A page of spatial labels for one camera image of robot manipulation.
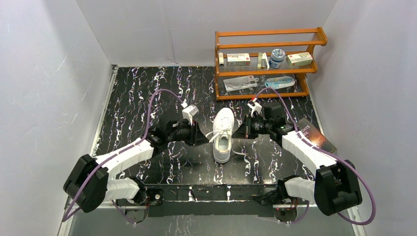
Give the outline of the white sneaker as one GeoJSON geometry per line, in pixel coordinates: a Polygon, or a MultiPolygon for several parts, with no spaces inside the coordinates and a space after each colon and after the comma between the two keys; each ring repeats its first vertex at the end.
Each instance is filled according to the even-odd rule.
{"type": "Polygon", "coordinates": [[[213,157],[218,163],[226,163],[230,158],[234,125],[235,117],[230,108],[222,108],[213,121],[210,141],[213,144],[213,157]]]}

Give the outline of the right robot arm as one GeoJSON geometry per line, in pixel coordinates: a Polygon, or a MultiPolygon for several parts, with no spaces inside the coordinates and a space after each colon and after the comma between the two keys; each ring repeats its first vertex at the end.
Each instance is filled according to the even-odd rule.
{"type": "Polygon", "coordinates": [[[270,196],[284,204],[303,199],[316,204],[327,216],[362,203],[358,178],[350,161],[338,161],[317,150],[301,131],[296,131],[286,122],[284,108],[278,102],[261,106],[256,101],[250,101],[248,107],[250,113],[232,138],[255,139],[259,135],[269,135],[271,140],[294,155],[314,176],[314,180],[297,175],[280,179],[276,190],[258,198],[258,202],[263,203],[270,196]]]}

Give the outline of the white shoelace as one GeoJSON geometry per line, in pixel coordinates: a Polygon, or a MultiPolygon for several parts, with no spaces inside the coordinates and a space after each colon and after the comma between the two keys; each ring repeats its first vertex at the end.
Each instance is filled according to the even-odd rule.
{"type": "Polygon", "coordinates": [[[217,162],[227,162],[232,154],[246,155],[246,153],[237,152],[232,149],[231,129],[213,130],[209,134],[212,134],[209,142],[213,145],[213,157],[217,162]]]}

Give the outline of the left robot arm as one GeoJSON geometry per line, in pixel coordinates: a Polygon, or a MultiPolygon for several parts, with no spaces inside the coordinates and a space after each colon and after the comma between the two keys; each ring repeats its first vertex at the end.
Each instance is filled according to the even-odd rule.
{"type": "Polygon", "coordinates": [[[171,120],[165,128],[152,126],[144,138],[115,151],[79,158],[63,185],[64,192],[85,212],[95,210],[102,202],[129,199],[140,205],[148,198],[147,186],[139,179],[116,176],[130,167],[157,156],[172,142],[183,142],[197,147],[209,142],[196,121],[171,120]]]}

